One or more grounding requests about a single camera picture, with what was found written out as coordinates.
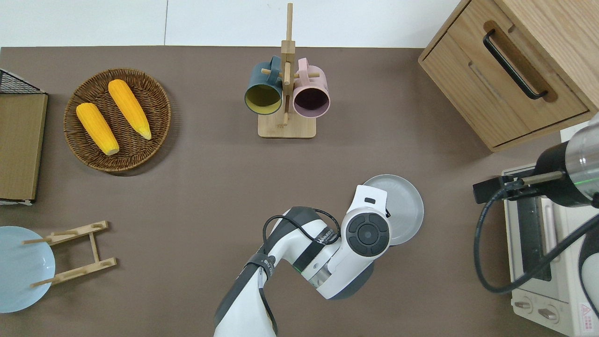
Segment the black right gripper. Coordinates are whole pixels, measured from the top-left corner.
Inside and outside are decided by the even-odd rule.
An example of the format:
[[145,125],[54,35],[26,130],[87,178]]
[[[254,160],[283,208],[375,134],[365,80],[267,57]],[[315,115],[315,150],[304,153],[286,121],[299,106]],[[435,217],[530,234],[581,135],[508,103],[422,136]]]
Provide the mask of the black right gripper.
[[496,176],[483,182],[473,185],[473,195],[477,204],[484,204],[490,201],[491,197],[499,190],[507,187],[507,190],[501,193],[501,200],[517,200],[519,186],[522,186],[521,178],[517,176]]

